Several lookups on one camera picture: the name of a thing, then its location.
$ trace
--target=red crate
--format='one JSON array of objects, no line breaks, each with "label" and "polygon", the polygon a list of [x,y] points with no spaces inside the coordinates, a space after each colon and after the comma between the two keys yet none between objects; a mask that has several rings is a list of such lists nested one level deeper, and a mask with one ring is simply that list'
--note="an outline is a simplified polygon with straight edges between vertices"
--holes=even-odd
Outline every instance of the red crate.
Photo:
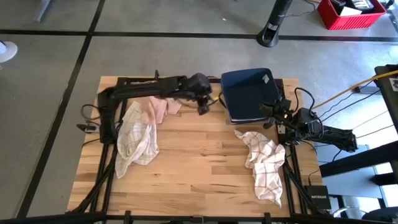
[{"label": "red crate", "polygon": [[339,16],[330,0],[322,0],[318,6],[319,15],[328,30],[360,29],[368,28],[376,22],[380,16],[386,13],[378,0],[370,0],[374,6],[373,13],[357,16]]}]

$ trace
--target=wooden table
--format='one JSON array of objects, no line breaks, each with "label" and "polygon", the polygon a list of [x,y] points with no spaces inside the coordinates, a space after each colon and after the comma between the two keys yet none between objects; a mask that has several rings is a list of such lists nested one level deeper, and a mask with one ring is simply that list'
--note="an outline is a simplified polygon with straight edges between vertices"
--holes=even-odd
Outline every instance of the wooden table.
[{"label": "wooden table", "polygon": [[[114,86],[117,79],[102,77],[98,92]],[[295,108],[294,88],[299,81],[295,78],[282,81],[285,96],[292,100]],[[212,95],[217,96],[220,84],[212,84],[212,87]],[[93,117],[97,115],[96,111],[92,114]],[[182,106],[176,115],[168,115],[157,126],[160,148],[157,157],[147,166],[132,164],[121,179],[114,177],[108,214],[124,215],[125,210],[130,210],[132,215],[263,217],[264,212],[269,212],[271,217],[289,217],[282,168],[279,174],[284,193],[282,208],[279,208],[254,195],[252,170],[244,166],[249,150],[235,136],[234,129],[257,131],[278,141],[275,126],[265,130],[262,123],[230,124],[226,110],[219,103],[210,106],[210,112],[203,116],[188,106]],[[97,138],[98,134],[87,134],[85,141]],[[74,209],[94,186],[102,147],[99,141],[83,147],[68,210]],[[296,149],[302,180],[306,184],[308,175],[319,169],[317,157],[307,144]],[[322,184],[319,172],[312,174],[311,180],[313,185]],[[300,211],[298,194],[292,186],[295,209]],[[103,192],[100,192],[97,210],[101,208]]]}]

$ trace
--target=concrete floor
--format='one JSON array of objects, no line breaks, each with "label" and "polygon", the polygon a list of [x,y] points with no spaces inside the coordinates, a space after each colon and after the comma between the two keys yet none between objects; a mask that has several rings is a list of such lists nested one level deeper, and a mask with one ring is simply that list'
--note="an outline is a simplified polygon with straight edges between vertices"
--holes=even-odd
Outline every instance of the concrete floor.
[{"label": "concrete floor", "polygon": [[[43,24],[34,24],[38,1],[0,0],[0,29],[88,30],[98,0],[53,0]],[[108,0],[96,30],[123,32],[206,32],[255,34],[264,25],[273,1],[260,0]],[[311,6],[294,0],[288,14]],[[397,37],[387,15],[369,29],[326,30],[317,12],[286,18],[282,35]],[[0,219],[14,217],[29,184],[42,146],[75,65],[84,37],[1,35],[19,46],[19,53],[0,70]],[[276,78],[299,78],[301,86],[322,102],[374,75],[374,67],[397,63],[396,44],[365,42],[280,41],[273,49],[253,40],[160,37],[93,37],[63,117],[30,216],[63,213],[67,206],[84,133],[80,107],[92,103],[103,75],[191,75],[267,67]],[[337,108],[363,96],[354,95]],[[332,104],[321,107],[326,111]],[[344,110],[326,124],[352,128],[385,110],[380,96]],[[387,126],[388,116],[355,133]],[[397,139],[393,129],[362,138],[361,144]]]}]

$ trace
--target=white checkered towel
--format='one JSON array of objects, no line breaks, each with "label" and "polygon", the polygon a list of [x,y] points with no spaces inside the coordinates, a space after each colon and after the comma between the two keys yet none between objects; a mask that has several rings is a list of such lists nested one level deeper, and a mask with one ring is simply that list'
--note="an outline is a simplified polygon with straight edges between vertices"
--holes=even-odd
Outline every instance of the white checkered towel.
[{"label": "white checkered towel", "polygon": [[245,166],[253,169],[257,198],[270,200],[281,207],[282,184],[278,168],[285,162],[285,148],[255,131],[242,134],[235,130],[235,135],[249,147]]},{"label": "white checkered towel", "polygon": [[159,153],[156,144],[156,124],[142,122],[141,104],[136,101],[123,116],[118,135],[118,151],[115,163],[118,178],[125,175],[132,162],[147,165]]}]

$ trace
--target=navy blue bin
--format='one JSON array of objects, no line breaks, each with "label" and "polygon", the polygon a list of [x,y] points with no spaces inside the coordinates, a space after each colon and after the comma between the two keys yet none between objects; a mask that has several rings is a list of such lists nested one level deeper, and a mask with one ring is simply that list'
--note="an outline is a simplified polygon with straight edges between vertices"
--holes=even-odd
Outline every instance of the navy blue bin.
[{"label": "navy blue bin", "polygon": [[221,75],[221,89],[233,124],[265,120],[260,103],[272,103],[279,95],[268,68],[227,72]]}]

